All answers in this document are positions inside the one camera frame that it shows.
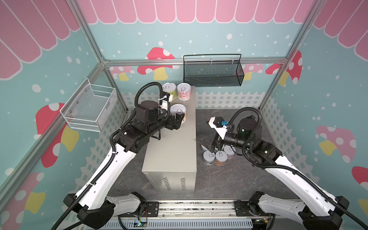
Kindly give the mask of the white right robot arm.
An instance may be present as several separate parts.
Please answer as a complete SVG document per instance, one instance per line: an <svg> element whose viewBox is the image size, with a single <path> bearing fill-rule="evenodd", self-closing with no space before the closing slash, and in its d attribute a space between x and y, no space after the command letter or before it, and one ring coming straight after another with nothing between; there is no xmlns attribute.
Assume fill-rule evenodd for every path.
<svg viewBox="0 0 368 230"><path fill-rule="evenodd" d="M235 112L229 121L223 117L211 117L209 126L216 131L210 150L221 150L224 145L241 150L241 155L252 166L272 174L300 201L292 201L270 196L256 191L244 204L238 200L235 208L238 215L248 211L253 216L263 213L271 216L269 229L276 216L291 219L307 230L338 230L342 216L346 215L363 229L368 226L348 211L349 201L343 196L334 196L298 170L273 144L262 140L262 115L253 107L244 107Z"/></svg>

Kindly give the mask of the green label can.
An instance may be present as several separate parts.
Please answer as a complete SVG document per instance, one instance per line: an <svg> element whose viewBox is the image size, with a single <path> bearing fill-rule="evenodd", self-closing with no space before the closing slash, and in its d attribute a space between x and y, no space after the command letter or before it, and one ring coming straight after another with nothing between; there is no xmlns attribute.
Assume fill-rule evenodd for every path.
<svg viewBox="0 0 368 230"><path fill-rule="evenodd" d="M163 91L171 95L169 99L170 102L177 97L177 88L174 83L165 83L163 85Z"/></svg>

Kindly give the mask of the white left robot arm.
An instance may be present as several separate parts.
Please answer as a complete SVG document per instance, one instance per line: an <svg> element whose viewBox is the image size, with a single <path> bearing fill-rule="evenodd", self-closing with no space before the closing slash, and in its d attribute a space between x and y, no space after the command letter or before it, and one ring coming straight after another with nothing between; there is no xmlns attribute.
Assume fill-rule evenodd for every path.
<svg viewBox="0 0 368 230"><path fill-rule="evenodd" d="M123 169L137 153L160 134L163 128L181 127L183 114L171 115L172 95L163 91L159 82L150 82L136 94L134 107L128 120L109 137L110 151L91 179L75 194L64 198L66 211L54 223L56 230L73 211L79 222L69 226L71 230L85 224L95 230L103 227L112 217L130 213L141 219L147 214L146 199L137 192L126 196L108 196L112 185Z"/></svg>

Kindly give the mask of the yellow label can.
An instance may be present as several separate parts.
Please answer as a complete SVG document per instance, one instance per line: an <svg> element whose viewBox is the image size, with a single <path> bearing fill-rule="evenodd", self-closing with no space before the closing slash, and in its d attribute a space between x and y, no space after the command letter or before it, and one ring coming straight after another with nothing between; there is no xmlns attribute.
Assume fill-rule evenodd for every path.
<svg viewBox="0 0 368 230"><path fill-rule="evenodd" d="M170 113L174 117L176 115L184 115L184 118L182 119L182 124L186 121L186 107L183 104L174 104L170 108Z"/></svg>

